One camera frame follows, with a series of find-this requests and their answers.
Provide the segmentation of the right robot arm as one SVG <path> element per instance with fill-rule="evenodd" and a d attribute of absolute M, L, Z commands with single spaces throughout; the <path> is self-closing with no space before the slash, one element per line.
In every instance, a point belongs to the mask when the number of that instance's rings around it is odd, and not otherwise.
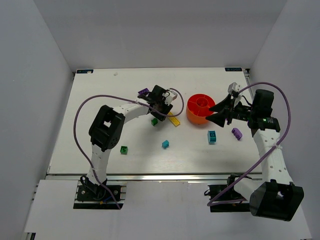
<path fill-rule="evenodd" d="M 285 164 L 281 128 L 272 117 L 274 93 L 258 89 L 248 106 L 241 103 L 241 98 L 241 93 L 229 91 L 223 101 L 210 108 L 213 114 L 206 119 L 220 127 L 232 120 L 247 122 L 259 154 L 259 160 L 250 170 L 261 166 L 262 181 L 250 178 L 249 170 L 242 175 L 233 173 L 226 188 L 213 196 L 207 206 L 247 201 L 253 216 L 289 222 L 304 198 L 304 191 L 294 184 Z"/>

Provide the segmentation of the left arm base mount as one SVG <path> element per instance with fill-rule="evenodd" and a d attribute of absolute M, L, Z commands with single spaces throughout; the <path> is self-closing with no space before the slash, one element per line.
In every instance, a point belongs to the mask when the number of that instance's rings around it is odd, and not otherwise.
<path fill-rule="evenodd" d="M 73 209 L 76 210 L 119 210 L 124 205 L 126 186 L 107 185 L 108 190 L 92 183 L 85 175 L 80 177 L 74 198 Z"/>

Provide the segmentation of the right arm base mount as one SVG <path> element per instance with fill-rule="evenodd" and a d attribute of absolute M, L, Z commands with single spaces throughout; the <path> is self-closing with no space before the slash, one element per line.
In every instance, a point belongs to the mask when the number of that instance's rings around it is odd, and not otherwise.
<path fill-rule="evenodd" d="M 222 192 L 231 183 L 233 183 L 236 178 L 240 177 L 240 174 L 232 173 L 226 181 L 226 184 L 211 184 L 208 189 L 203 193 L 204 196 L 209 197 L 211 200 L 213 197 Z M 226 203 L 210 206 L 211 213 L 248 213 L 250 212 L 249 202 L 247 200 L 242 200 L 241 194 L 236 192 L 234 188 L 229 189 L 222 196 L 218 197 L 216 202 Z"/>

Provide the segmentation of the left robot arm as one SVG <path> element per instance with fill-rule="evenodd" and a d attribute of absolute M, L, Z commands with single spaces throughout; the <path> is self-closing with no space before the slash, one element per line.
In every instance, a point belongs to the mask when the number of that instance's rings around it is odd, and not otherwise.
<path fill-rule="evenodd" d="M 89 172 L 80 178 L 84 189 L 93 199 L 99 201 L 111 195 L 105 188 L 106 170 L 111 150 L 120 141 L 124 125 L 148 114 L 153 115 L 158 121 L 164 121 L 177 96 L 174 90 L 155 85 L 152 91 L 140 93 L 136 100 L 128 100 L 126 104 L 117 107 L 100 107 L 88 131 L 91 158 L 87 155 L 85 157 L 89 161 Z"/>

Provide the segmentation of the teal rounded lego brick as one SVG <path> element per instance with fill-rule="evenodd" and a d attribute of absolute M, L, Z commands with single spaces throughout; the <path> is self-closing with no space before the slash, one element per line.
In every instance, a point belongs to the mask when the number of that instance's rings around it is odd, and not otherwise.
<path fill-rule="evenodd" d="M 217 141 L 217 135 L 216 132 L 214 130 L 209 130 L 207 132 L 207 139 L 208 139 L 208 143 L 210 145 L 214 145 Z"/>

